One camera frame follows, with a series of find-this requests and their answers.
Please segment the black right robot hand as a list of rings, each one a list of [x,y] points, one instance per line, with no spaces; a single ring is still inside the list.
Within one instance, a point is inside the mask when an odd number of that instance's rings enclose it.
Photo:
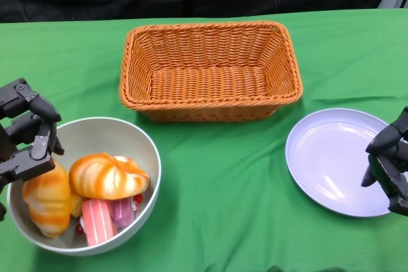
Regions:
[[[362,187],[379,183],[389,199],[389,211],[407,215],[407,108],[366,148],[368,167]]]

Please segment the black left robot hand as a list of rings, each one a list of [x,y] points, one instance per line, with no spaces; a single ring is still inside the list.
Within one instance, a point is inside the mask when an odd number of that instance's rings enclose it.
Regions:
[[[1,128],[1,189],[53,170],[52,154],[64,154],[57,137],[61,115],[25,78],[1,87],[4,118],[10,118],[11,124]]]

